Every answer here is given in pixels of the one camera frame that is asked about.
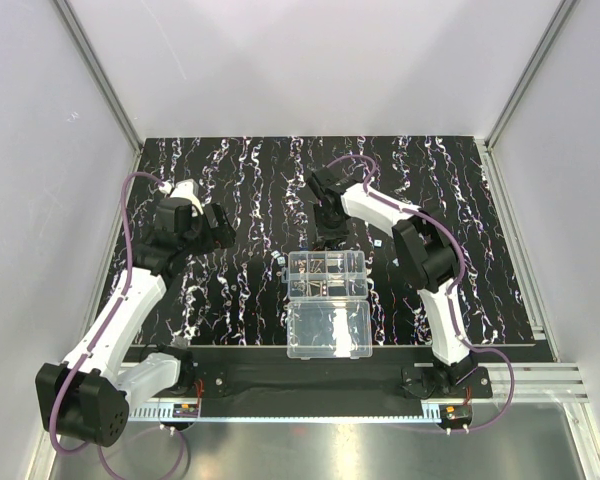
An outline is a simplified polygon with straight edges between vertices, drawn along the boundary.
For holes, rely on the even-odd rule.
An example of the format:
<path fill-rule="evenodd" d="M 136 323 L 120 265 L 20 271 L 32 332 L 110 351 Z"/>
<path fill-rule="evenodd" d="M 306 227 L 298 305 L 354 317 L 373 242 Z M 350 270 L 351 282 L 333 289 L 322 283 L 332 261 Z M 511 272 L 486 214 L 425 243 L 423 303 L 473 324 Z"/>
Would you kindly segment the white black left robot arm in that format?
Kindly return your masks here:
<path fill-rule="evenodd" d="M 170 197 L 131 248 L 132 263 L 96 321 L 59 364 L 44 364 L 35 387 L 44 429 L 109 447 L 129 414 L 157 393 L 190 390 L 196 373 L 184 347 L 163 346 L 128 370 L 125 355 L 154 307 L 184 274 L 191 258 L 228 249 L 236 233 L 218 203 L 204 207 Z"/>

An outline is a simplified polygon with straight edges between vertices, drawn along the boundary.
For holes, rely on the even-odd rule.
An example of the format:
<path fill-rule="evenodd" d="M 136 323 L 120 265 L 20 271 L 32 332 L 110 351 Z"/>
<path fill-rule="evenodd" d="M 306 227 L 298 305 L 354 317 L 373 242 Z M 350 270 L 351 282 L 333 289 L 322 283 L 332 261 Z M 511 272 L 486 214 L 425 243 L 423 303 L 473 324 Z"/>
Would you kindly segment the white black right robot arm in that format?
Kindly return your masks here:
<path fill-rule="evenodd" d="M 461 323 L 457 287 L 464 257 L 438 210 L 408 205 L 368 181 L 338 177 L 328 168 L 309 174 L 316 245 L 287 256 L 287 354 L 291 358 L 367 358 L 371 307 L 365 255 L 345 250 L 348 222 L 359 219 L 390 236 L 398 272 L 420 296 L 432 335 L 433 365 L 406 374 L 403 390 L 426 399 L 463 386 L 477 363 Z"/>

